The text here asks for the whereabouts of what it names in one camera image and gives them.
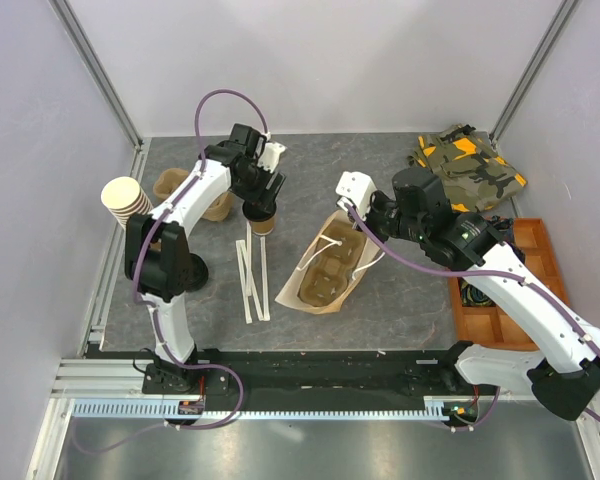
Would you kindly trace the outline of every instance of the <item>white wall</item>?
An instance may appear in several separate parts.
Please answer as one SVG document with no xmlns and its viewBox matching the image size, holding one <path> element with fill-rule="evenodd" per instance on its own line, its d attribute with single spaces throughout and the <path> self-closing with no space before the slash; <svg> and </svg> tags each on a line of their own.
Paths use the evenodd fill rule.
<svg viewBox="0 0 600 480">
<path fill-rule="evenodd" d="M 23 478 L 78 349 L 132 147 L 46 0 L 0 0 L 0 480 Z"/>
<path fill-rule="evenodd" d="M 490 129 L 559 3 L 71 0 L 145 136 L 191 135 L 197 101 L 221 87 L 277 132 Z M 216 99 L 204 130 L 254 118 Z"/>
<path fill-rule="evenodd" d="M 572 305 L 600 327 L 600 0 L 581 2 L 501 149 L 529 179 L 521 211 L 546 222 Z"/>
</svg>

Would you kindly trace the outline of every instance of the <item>metal floor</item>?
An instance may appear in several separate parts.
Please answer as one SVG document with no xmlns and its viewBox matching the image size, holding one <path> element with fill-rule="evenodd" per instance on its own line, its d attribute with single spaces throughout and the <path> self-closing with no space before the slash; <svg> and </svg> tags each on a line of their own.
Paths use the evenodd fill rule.
<svg viewBox="0 0 600 480">
<path fill-rule="evenodd" d="M 92 449 L 155 422 L 76 421 Z M 505 402 L 473 433 L 406 421 L 238 420 L 203 432 L 158 429 L 95 457 L 65 445 L 59 465 L 56 480 L 593 479 L 575 424 Z"/>
</svg>

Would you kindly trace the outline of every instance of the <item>gray marble surface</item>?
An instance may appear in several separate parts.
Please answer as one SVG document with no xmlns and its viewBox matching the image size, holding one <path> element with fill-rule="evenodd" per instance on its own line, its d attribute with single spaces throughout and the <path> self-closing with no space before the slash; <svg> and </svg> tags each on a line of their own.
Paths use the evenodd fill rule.
<svg viewBox="0 0 600 480">
<path fill-rule="evenodd" d="M 391 178 L 406 165 L 417 134 L 279 135 L 288 147 L 279 171 L 287 181 L 278 197 L 277 224 L 267 237 L 271 321 L 247 325 L 238 275 L 235 240 L 245 238 L 245 220 L 236 201 L 222 223 L 201 220 L 189 238 L 192 252 L 210 270 L 200 291 L 187 294 L 189 329 L 201 348 L 224 350 L 438 349 L 455 341 L 444 279 L 418 273 L 384 258 L 370 268 L 338 313 L 311 315 L 273 301 L 326 218 L 335 210 L 334 189 L 343 171 L 370 175 L 390 193 Z M 196 158 L 192 138 L 152 140 L 141 184 L 157 205 L 152 186 L 171 167 L 190 170 Z M 493 213 L 512 215 L 509 202 Z M 417 245 L 390 240 L 406 258 L 433 264 Z M 260 289 L 259 248 L 254 248 Z M 105 329 L 103 350 L 155 346 L 145 308 L 133 304 L 131 282 L 120 268 Z"/>
</svg>

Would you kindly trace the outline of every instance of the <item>cardboard cup holder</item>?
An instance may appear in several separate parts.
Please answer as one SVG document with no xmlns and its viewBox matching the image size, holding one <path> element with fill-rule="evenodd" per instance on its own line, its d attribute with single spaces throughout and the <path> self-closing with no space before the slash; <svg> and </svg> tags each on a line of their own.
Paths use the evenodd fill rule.
<svg viewBox="0 0 600 480">
<path fill-rule="evenodd" d="M 163 202 L 175 192 L 189 176 L 189 172 L 182 168 L 168 168 L 160 174 L 153 185 L 153 194 Z"/>
<path fill-rule="evenodd" d="M 307 267 L 298 297 L 314 307 L 327 306 L 345 292 L 366 240 L 360 232 L 351 228 L 351 224 L 340 221 L 332 222 L 322 234 L 342 242 L 342 245 L 325 249 Z M 328 240 L 320 239 L 316 251 L 328 243 Z"/>
</svg>

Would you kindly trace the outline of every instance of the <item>stack of paper cups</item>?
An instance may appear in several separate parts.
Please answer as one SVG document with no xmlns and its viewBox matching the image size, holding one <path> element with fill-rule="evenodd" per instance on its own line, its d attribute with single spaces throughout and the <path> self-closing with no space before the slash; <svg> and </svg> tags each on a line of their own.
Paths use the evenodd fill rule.
<svg viewBox="0 0 600 480">
<path fill-rule="evenodd" d="M 125 228 L 127 220 L 134 213 L 149 213 L 153 209 L 151 200 L 140 184 L 131 177 L 118 177 L 102 189 L 100 200 Z"/>
</svg>

